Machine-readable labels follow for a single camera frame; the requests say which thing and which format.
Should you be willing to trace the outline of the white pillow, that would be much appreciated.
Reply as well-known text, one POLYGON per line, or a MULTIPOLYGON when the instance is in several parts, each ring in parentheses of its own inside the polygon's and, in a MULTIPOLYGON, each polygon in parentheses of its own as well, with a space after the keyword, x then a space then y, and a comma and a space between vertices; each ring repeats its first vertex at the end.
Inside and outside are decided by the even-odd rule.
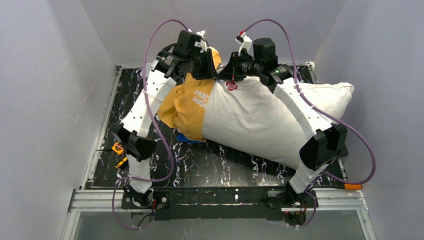
POLYGON ((235 83, 215 80, 202 137, 297 169, 307 138, 289 109, 258 77, 235 83))

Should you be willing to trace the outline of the yellow and blue pillowcase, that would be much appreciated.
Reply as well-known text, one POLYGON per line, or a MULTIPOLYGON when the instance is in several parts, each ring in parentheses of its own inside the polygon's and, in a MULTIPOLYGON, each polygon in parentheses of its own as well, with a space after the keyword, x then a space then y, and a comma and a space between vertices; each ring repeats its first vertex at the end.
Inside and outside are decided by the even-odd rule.
POLYGON ((158 118, 187 139, 205 142, 203 123, 214 84, 214 78, 196 80, 187 73, 184 83, 175 86, 163 100, 158 118))

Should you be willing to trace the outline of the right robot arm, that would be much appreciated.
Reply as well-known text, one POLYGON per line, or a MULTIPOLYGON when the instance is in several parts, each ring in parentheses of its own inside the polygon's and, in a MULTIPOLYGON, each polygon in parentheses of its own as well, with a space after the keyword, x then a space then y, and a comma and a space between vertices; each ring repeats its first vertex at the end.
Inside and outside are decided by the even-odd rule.
POLYGON ((241 31, 235 40, 238 51, 232 52, 228 64, 218 74, 230 92, 240 92, 242 84, 253 77, 262 87, 275 85, 273 95, 298 122, 307 139, 300 148, 300 163, 289 181, 287 192, 307 192, 326 167, 340 155, 347 128, 316 111, 305 100, 304 89, 296 77, 296 67, 279 64, 275 43, 268 37, 251 40, 241 31))

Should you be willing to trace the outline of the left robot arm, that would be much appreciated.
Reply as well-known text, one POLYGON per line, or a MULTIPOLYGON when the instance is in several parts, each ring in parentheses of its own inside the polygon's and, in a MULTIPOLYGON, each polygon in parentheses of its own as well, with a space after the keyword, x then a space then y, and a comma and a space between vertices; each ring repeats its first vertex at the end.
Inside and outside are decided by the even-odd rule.
POLYGON ((203 83, 216 73, 205 30, 196 33, 182 30, 177 42, 164 47, 147 66, 148 75, 142 77, 146 81, 142 92, 123 120, 111 127, 115 139, 125 150, 133 190, 145 194, 152 187, 150 157, 157 143, 148 138, 148 134, 166 96, 187 74, 203 83))

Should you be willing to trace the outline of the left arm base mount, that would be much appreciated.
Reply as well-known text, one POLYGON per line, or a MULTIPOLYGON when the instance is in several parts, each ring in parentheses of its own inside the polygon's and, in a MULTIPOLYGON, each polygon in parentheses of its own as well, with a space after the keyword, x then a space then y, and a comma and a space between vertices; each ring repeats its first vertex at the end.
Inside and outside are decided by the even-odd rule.
POLYGON ((167 209, 171 204, 171 194, 161 188, 150 188, 146 193, 140 193, 132 187, 123 188, 122 209, 167 209))

